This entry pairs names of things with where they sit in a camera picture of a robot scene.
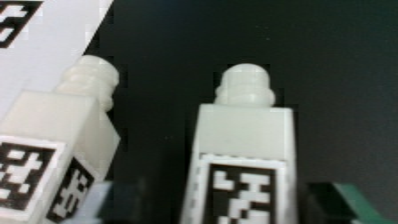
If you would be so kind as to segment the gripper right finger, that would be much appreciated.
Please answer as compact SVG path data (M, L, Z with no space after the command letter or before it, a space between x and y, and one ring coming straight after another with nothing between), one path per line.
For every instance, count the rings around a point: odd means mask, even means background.
M308 185L306 224L386 224L352 184L324 182Z

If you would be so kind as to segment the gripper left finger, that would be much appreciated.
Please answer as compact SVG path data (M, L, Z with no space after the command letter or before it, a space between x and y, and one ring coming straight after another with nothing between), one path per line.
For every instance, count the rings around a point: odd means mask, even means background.
M96 183L82 207L61 224L141 224L144 195L139 182Z

